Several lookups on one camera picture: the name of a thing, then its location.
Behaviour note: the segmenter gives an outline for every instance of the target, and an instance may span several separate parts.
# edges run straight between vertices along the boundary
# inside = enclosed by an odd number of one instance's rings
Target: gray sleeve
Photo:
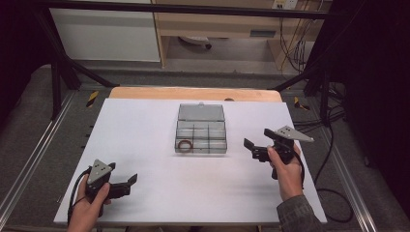
[[[283,232],[325,231],[304,195],[294,196],[282,202],[277,210]]]

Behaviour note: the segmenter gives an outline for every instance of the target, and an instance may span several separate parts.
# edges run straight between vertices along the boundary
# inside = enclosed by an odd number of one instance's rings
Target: hand
[[[91,201],[85,195],[85,188],[87,186],[88,174],[84,175],[78,187],[77,198],[72,219],[70,220],[68,232],[89,232],[93,229],[94,224],[99,217],[100,207],[102,204],[108,205],[111,200],[105,200],[109,193],[109,183],[105,183],[97,193],[94,201]]]
[[[294,145],[295,152],[298,156],[301,150],[296,144]],[[277,151],[271,146],[268,147],[269,158],[271,165],[275,167],[278,173],[280,196],[283,201],[304,194],[302,191],[301,165],[296,158],[293,158],[285,165],[279,157]]]

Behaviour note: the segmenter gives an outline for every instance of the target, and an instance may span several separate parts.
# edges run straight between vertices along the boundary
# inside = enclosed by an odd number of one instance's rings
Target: gray floor
[[[165,69],[132,67],[132,69],[116,70],[113,66],[112,69],[96,72],[125,85],[255,89],[276,86],[294,74],[287,71],[281,73],[274,69],[273,58],[267,50],[266,42],[228,39],[214,39],[211,42],[213,48],[206,50],[200,46],[184,44],[177,39],[172,40],[169,62]],[[92,132],[90,126],[97,120],[103,99],[109,95],[109,89],[96,87],[93,81],[82,78],[85,84],[75,93],[66,118],[54,135],[7,221],[6,227],[10,230],[13,230],[13,226],[46,227],[55,230],[64,228],[53,223],[59,206],[57,200],[67,189],[82,154],[82,146],[87,143],[87,134]],[[282,95],[283,100],[288,103],[294,121],[314,119],[311,111],[293,106],[293,95],[300,93],[297,90],[302,89],[303,86],[304,83],[301,82],[292,87],[295,92],[286,91]],[[85,107],[93,89],[99,89],[100,93],[93,107]],[[2,201],[50,122],[51,108],[49,70],[41,69],[33,74],[21,103],[1,129],[0,157],[1,165],[5,167],[0,169]],[[333,127],[335,142],[354,176],[379,231],[410,231],[408,218],[395,201],[378,170],[364,166],[363,155],[348,123],[340,120],[334,123]],[[326,155],[327,151],[324,149],[326,144],[320,130],[313,130],[308,135],[313,136],[316,142],[304,143],[302,148],[306,154],[309,171],[314,176]],[[318,187],[344,193],[331,160],[321,174]],[[335,218],[347,217],[348,207],[340,198],[328,193],[320,193],[320,195],[327,214]],[[361,231],[355,218],[348,223],[330,220],[325,226],[328,230]]]

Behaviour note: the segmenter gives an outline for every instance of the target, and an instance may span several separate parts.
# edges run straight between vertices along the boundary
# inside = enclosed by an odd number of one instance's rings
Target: person's left hand
[[[85,195],[85,188],[87,186],[88,174],[84,175],[84,178],[79,184],[78,193],[75,202],[77,202],[73,209],[72,219],[68,232],[89,232],[93,229],[94,224],[99,217],[100,207],[102,204],[111,204],[111,200],[105,200],[109,193],[109,183],[105,183],[97,193],[94,201],[91,201]]]

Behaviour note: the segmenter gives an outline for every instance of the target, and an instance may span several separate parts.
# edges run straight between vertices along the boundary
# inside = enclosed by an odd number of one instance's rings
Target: white table
[[[228,144],[223,157],[174,152],[180,103],[200,102],[223,105]],[[258,146],[272,144],[264,129],[285,125],[293,127],[281,102],[107,99],[54,221],[67,222],[73,183],[99,159],[116,162],[111,183],[126,182],[138,173],[131,195],[105,206],[100,224],[278,223],[278,182],[271,178],[269,163],[252,159],[243,141],[246,137]],[[319,220],[326,222],[308,168],[304,193]]]

